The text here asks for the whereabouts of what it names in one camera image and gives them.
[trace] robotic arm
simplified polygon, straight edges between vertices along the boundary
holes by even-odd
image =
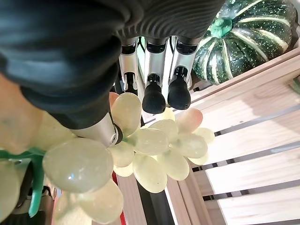
[[[149,113],[161,94],[166,40],[177,36],[167,102],[190,105],[197,45],[224,0],[1,0],[0,71],[23,95],[76,135],[115,144],[122,133],[109,109],[120,59],[124,90],[137,92],[137,42],[146,37]]]

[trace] green pumpkin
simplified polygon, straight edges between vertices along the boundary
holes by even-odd
[[[196,75],[220,84],[283,54],[295,17],[289,0],[228,0],[199,43]]]

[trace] pumpkin stem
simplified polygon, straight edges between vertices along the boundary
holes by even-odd
[[[230,18],[218,18],[211,25],[210,33],[213,37],[222,38],[229,33],[233,28],[232,19]]]

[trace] grape bunch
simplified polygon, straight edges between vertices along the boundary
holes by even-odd
[[[141,127],[139,98],[110,93],[112,119],[123,139],[106,148],[75,136],[47,112],[33,107],[18,86],[1,75],[0,95],[5,96],[0,106],[0,151],[18,156],[42,150],[40,169],[63,191],[56,203],[54,225],[77,224],[79,215],[100,224],[115,221],[124,199],[112,180],[113,171],[123,177],[134,174],[146,190],[158,193],[166,187],[167,176],[174,180],[188,176],[187,158],[197,165],[205,163],[207,144],[214,139],[212,131],[199,127],[203,119],[199,110],[189,109],[175,120],[167,108],[155,123]],[[20,185],[13,161],[0,154],[0,222],[13,211]]]
[[[114,99],[112,118],[122,129],[131,130],[119,144],[108,148],[117,175],[127,177],[134,174],[146,190],[158,193],[165,189],[167,176],[174,180],[184,180],[188,176],[187,159],[197,165],[205,163],[208,144],[215,136],[211,130],[199,127],[203,119],[199,110],[188,109],[175,120],[172,110],[167,108],[157,115],[155,123],[139,128],[139,117],[132,117],[126,124],[115,120],[120,121],[124,105],[127,105],[128,112],[135,110],[130,107],[130,102],[141,108],[138,97],[124,93]]]

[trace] white stripe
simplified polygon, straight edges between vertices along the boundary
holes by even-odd
[[[212,37],[206,37],[205,39],[202,39],[198,45],[197,51],[205,45],[207,42],[209,42],[212,39]]]
[[[214,78],[214,81],[216,84],[220,84],[218,80],[218,75],[217,75],[217,55],[214,55],[211,60],[211,72],[212,72],[212,77]]]
[[[208,64],[208,59],[210,58],[210,53],[212,51],[212,49],[214,48],[216,42],[214,41],[210,47],[208,48],[208,52],[207,54],[205,54],[204,60],[203,60],[203,64],[202,64],[202,70],[203,70],[203,77],[204,79],[207,81],[207,64]]]
[[[229,79],[233,79],[233,74],[231,72],[230,64],[229,64],[229,57],[228,57],[227,45],[226,45],[226,42],[223,39],[222,39],[222,41],[223,41],[222,57],[223,57],[223,61],[225,63],[225,71],[228,74]]]
[[[268,32],[266,30],[258,30],[258,32],[270,38],[271,40],[277,42],[283,48],[284,51],[289,47],[289,45],[284,40],[282,40],[280,37],[276,36],[275,34],[272,34],[271,32]]]
[[[262,0],[257,0],[255,2],[253,2],[252,4],[248,5],[247,7],[243,8],[241,11],[239,11],[235,17],[241,15],[242,13],[244,13],[245,11],[247,11],[248,9],[250,9],[252,6],[255,6],[257,3],[261,2]]]
[[[279,23],[284,23],[289,27],[291,26],[287,19],[280,19],[280,18],[268,17],[268,16],[250,17],[250,18],[240,20],[239,23],[247,23],[247,22],[259,21],[259,20],[276,21]]]
[[[253,49],[255,49],[263,57],[263,59],[266,62],[269,61],[268,57],[266,56],[266,54],[258,47],[258,44],[254,40],[252,40],[252,39],[250,39],[250,38],[248,38],[248,37],[240,34],[239,32],[236,32],[234,29],[232,29],[230,32],[233,33],[238,38],[240,38],[241,40],[243,40],[244,42],[246,42]]]

